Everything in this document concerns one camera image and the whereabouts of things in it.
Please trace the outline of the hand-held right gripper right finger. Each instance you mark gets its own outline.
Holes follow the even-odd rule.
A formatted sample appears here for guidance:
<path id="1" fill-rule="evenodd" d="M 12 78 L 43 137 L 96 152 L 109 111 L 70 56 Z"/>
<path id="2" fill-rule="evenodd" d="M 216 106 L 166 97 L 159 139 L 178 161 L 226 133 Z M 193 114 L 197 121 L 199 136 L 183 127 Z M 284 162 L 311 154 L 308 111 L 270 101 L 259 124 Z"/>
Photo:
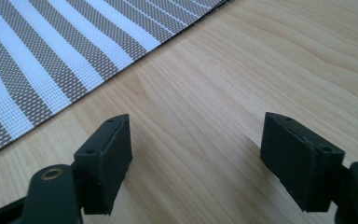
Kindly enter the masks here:
<path id="1" fill-rule="evenodd" d="M 325 212 L 345 152 L 295 119 L 265 114 L 260 158 L 301 210 Z"/>

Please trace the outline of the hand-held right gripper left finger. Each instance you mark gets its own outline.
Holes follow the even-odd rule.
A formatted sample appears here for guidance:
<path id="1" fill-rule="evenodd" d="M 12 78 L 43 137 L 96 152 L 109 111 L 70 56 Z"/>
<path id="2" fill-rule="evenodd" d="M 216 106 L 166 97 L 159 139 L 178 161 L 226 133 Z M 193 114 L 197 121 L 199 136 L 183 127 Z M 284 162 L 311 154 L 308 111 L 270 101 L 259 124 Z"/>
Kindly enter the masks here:
<path id="1" fill-rule="evenodd" d="M 86 215 L 110 215 L 132 160 L 130 116 L 106 120 L 74 155 L 77 196 Z"/>

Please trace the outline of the brown white striped woven placemat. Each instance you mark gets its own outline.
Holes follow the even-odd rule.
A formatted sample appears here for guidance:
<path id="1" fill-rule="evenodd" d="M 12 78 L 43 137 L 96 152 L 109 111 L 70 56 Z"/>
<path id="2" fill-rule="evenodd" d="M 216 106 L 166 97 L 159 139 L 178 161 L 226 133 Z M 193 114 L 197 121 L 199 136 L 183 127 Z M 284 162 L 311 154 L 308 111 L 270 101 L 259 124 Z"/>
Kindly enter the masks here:
<path id="1" fill-rule="evenodd" d="M 0 0 L 0 149 L 232 0 Z"/>

